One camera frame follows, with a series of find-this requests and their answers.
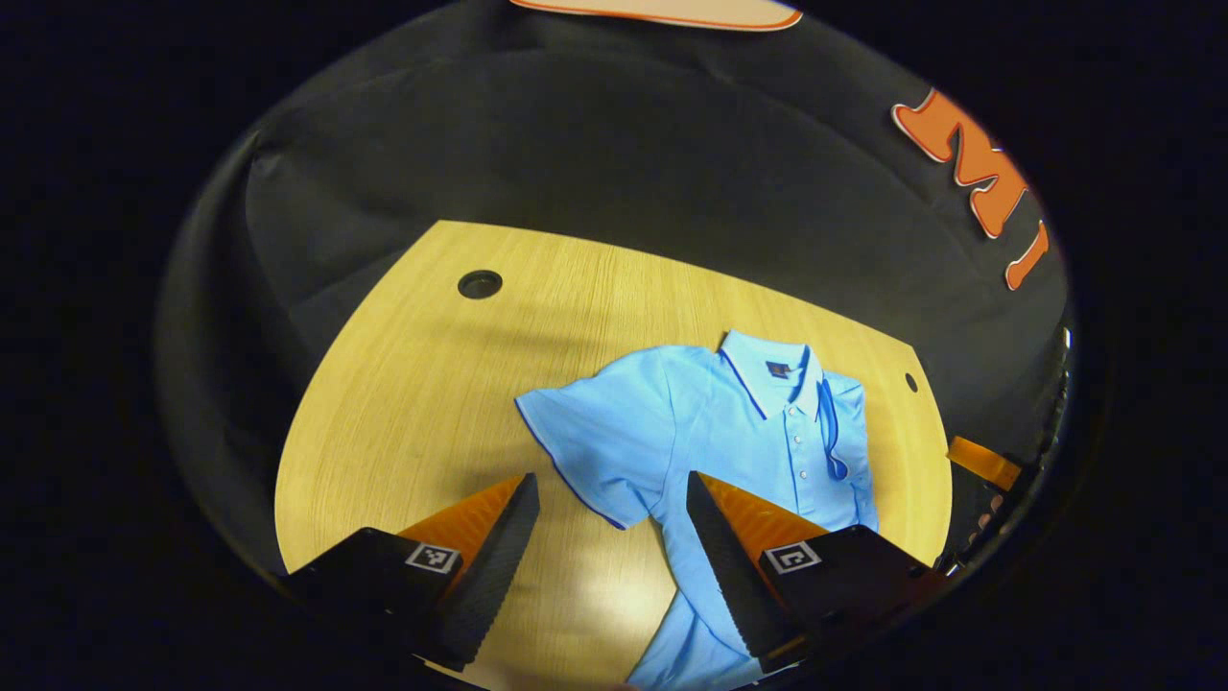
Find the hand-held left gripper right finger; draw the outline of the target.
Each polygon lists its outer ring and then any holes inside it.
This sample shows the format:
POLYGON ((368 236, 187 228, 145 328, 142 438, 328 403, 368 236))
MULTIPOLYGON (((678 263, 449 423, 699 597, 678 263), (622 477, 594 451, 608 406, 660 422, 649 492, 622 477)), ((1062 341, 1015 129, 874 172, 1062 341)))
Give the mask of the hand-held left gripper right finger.
POLYGON ((829 531, 689 473, 686 512, 763 673, 851 655, 939 596, 946 578, 863 525, 829 531))

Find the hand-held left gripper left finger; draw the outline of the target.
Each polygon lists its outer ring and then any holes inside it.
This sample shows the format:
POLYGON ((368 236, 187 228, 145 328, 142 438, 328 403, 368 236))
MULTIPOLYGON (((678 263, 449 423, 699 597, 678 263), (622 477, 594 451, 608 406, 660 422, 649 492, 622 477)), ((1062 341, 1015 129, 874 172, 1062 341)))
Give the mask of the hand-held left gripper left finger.
POLYGON ((282 584, 329 623, 463 673, 503 608, 539 511, 534 473, 508 477, 399 533, 361 528, 282 584))

